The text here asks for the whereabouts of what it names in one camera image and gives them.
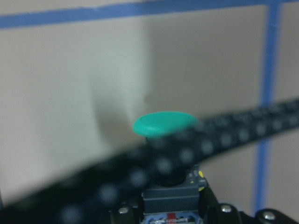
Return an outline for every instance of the green mushroom button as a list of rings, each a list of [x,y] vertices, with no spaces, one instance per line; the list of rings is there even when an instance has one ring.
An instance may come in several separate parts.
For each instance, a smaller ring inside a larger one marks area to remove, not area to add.
[[[198,120],[188,113],[155,112],[138,118],[133,125],[133,131],[148,139],[155,139],[194,126],[197,122]]]

